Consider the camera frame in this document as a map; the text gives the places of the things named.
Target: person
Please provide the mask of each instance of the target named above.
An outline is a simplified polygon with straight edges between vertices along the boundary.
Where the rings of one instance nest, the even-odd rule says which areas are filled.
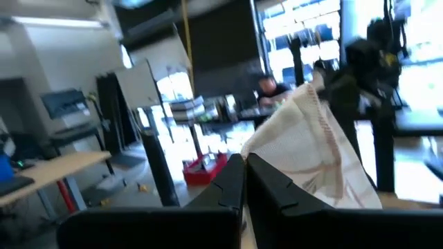
[[[272,75],[264,74],[258,78],[260,90],[258,91],[257,102],[261,107],[271,106],[275,103],[286,100],[291,89],[285,84],[276,84]]]

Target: cable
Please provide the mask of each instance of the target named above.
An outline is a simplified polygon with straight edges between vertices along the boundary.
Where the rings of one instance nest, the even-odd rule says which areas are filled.
[[[190,35],[190,31],[189,31],[188,4],[186,3],[186,0],[181,0],[181,12],[183,14],[183,22],[185,25],[186,47],[188,49],[188,58],[189,58],[189,63],[190,63],[189,81],[191,83],[192,93],[195,93],[194,69],[193,69],[193,65],[192,65],[191,35]]]

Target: red tray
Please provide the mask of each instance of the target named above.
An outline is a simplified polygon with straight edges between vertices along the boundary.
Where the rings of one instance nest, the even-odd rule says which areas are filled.
[[[198,159],[183,169],[183,175],[188,185],[208,185],[228,162],[228,156],[226,154],[217,154],[216,163],[212,170],[199,170],[198,172],[194,172],[193,167],[199,166],[204,156],[205,155],[199,156]]]

